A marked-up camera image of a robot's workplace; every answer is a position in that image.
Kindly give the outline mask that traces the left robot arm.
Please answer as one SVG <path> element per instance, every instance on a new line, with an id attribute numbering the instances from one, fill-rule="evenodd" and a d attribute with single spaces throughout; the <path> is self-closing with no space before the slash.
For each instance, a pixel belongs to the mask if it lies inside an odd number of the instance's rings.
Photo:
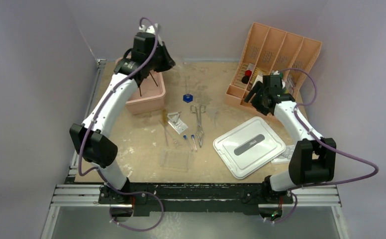
<path id="1" fill-rule="evenodd" d="M 165 72 L 173 68 L 165 43 L 153 27 L 140 30 L 134 36 L 133 46 L 116 64 L 106 93 L 91 114 L 81 124 L 73 124 L 69 133 L 79 161 L 93 165 L 106 186 L 112 189 L 111 197 L 119 204 L 130 199 L 129 180 L 120 171 L 115 160 L 118 147 L 109 139 L 111 130 L 126 102 L 152 72 Z"/>

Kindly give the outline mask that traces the brown bristle tube brush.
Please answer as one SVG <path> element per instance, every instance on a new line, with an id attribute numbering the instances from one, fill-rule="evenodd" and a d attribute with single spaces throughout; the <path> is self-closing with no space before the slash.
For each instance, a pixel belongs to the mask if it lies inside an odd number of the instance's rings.
<path id="1" fill-rule="evenodd" d="M 162 126 L 163 126 L 163 129 L 164 129 L 164 137 L 165 137 L 165 141 L 166 141 L 166 146 L 169 145 L 168 143 L 168 136 L 167 136 L 167 111 L 166 109 L 162 109 L 162 114 L 161 114 L 161 121 L 162 121 Z"/>

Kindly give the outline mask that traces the metal crucible tongs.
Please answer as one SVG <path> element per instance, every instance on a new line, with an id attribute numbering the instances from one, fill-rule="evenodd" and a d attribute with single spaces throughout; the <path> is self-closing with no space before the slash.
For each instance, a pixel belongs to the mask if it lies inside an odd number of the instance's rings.
<path id="1" fill-rule="evenodd" d="M 201 104 L 201 105 L 198 105 L 198 106 L 191 105 L 190 106 L 190 112 L 192 114 L 195 114 L 196 123 L 197 123 L 196 133 L 195 134 L 196 134 L 196 136 L 198 138 L 199 146 L 200 146 L 200 148 L 202 148 L 204 132 L 203 132 L 203 128 L 202 128 L 202 117 L 201 117 L 201 115 L 206 112 L 206 105 L 204 105 L 204 104 Z"/>

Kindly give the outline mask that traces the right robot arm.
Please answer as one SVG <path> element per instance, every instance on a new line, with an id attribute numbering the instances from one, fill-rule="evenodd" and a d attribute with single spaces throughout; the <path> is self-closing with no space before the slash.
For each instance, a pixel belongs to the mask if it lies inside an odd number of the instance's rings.
<path id="1" fill-rule="evenodd" d="M 296 142 L 288 170 L 265 179 L 261 195 L 266 202 L 274 202 L 281 192 L 296 186 L 333 180 L 335 140 L 323 137 L 303 118 L 294 97 L 284 92 L 280 75 L 265 75 L 256 81 L 244 101 L 264 115 L 275 116 Z"/>

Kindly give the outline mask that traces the graduated cylinder blue base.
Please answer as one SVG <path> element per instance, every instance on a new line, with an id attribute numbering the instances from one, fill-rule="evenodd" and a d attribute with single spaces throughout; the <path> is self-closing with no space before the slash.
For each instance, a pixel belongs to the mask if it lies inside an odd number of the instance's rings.
<path id="1" fill-rule="evenodd" d="M 183 101 L 185 103 L 190 103 L 193 101 L 193 95 L 190 94 L 189 90 L 188 90 L 188 80 L 189 80 L 189 76 L 185 76 L 185 94 L 183 95 Z"/>

